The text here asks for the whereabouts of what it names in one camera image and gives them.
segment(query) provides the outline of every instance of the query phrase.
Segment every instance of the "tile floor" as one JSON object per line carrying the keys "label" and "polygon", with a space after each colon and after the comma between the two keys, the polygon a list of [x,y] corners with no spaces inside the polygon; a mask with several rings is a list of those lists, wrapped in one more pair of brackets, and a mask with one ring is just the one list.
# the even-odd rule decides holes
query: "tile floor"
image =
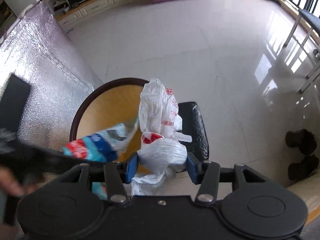
{"label": "tile floor", "polygon": [[[318,82],[296,93],[312,70],[314,45],[299,48],[306,33],[298,27],[297,40],[282,49],[293,22],[266,0],[144,2],[85,19],[68,35],[104,82],[157,77],[179,102],[197,101],[210,160],[246,163],[289,186],[288,165],[303,156],[285,145],[286,132],[320,134]],[[182,173],[167,193],[195,196],[197,189]],[[230,184],[221,185],[219,197],[229,192]]]}

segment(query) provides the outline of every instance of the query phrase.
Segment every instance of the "round wooden table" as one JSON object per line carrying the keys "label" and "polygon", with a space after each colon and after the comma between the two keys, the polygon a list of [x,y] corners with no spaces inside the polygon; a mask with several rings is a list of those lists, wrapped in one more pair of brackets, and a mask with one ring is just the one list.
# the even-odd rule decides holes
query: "round wooden table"
{"label": "round wooden table", "polygon": [[[137,117],[140,93],[146,83],[139,78],[122,78],[97,88],[79,107],[71,125],[70,141]],[[140,149],[141,135],[138,128],[119,161],[125,161]],[[140,166],[138,172],[148,173],[148,170]]]}

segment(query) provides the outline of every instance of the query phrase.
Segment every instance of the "finger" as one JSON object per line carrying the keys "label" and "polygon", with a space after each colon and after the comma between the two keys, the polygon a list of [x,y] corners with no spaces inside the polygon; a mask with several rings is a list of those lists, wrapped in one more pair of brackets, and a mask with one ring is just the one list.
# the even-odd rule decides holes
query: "finger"
{"label": "finger", "polygon": [[15,197],[20,197],[24,194],[22,186],[6,167],[0,167],[0,188]]}

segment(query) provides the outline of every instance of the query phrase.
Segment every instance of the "silver foil wall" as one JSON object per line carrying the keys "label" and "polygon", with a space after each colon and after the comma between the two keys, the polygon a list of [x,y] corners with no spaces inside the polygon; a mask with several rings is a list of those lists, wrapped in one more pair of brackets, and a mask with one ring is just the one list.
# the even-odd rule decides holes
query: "silver foil wall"
{"label": "silver foil wall", "polygon": [[22,13],[4,35],[0,97],[10,73],[32,86],[18,136],[56,150],[68,142],[78,107],[102,85],[43,1]]}

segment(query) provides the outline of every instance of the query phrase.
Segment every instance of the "circular cover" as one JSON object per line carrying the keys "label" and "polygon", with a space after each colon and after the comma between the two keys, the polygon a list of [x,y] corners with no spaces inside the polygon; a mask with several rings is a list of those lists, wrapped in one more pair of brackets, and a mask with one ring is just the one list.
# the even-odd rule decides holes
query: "circular cover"
{"label": "circular cover", "polygon": [[248,184],[222,201],[223,217],[245,234],[275,238],[289,236],[307,220],[305,203],[275,183]]}
{"label": "circular cover", "polygon": [[31,235],[61,239],[88,231],[103,212],[102,201],[76,183],[39,189],[19,204],[17,218]]}

